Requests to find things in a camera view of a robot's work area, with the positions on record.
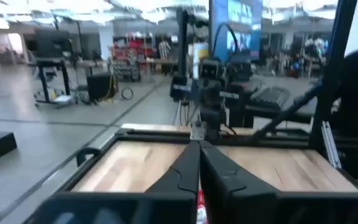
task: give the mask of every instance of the red label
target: red label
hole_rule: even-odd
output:
[[[198,190],[197,224],[208,224],[203,190]]]

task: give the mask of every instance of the ceiling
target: ceiling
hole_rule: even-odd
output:
[[[111,21],[158,27],[175,19],[179,7],[208,19],[208,4],[209,0],[0,0],[0,18],[53,27],[53,17],[58,16],[59,27],[67,29],[76,27],[71,20],[80,21],[84,29],[110,26]],[[337,0],[264,0],[263,4],[265,22],[274,25],[304,17],[334,19]]]

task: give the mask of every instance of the table leg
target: table leg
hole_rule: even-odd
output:
[[[39,69],[38,76],[40,77],[40,80],[42,83],[42,90],[44,92],[45,101],[47,103],[50,103],[48,89],[47,89],[47,81],[45,79],[44,70],[43,70],[42,66],[38,66],[38,69]]]
[[[70,85],[68,82],[68,74],[67,74],[67,69],[66,69],[66,66],[64,65],[64,62],[62,63],[62,73],[63,73],[63,82],[65,84],[66,95],[70,95]]]

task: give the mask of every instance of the pillar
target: pillar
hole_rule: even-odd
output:
[[[27,55],[27,46],[25,45],[25,39],[24,39],[23,34],[20,34],[20,39],[22,41],[24,62],[29,63],[29,56]]]
[[[100,53],[103,60],[110,57],[109,47],[112,46],[113,36],[114,29],[112,23],[108,24],[108,26],[99,28]]]
[[[293,42],[293,36],[294,36],[294,30],[293,27],[289,27],[284,35],[284,41],[283,41],[283,47],[285,49],[289,49],[291,47],[291,44]]]

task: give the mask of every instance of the person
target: person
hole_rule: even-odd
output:
[[[161,43],[158,45],[158,50],[160,51],[160,58],[161,59],[167,59],[168,53],[171,50],[171,47],[169,46],[169,43],[162,37]],[[161,65],[161,70],[164,75],[168,75],[169,73],[169,65],[163,63]]]

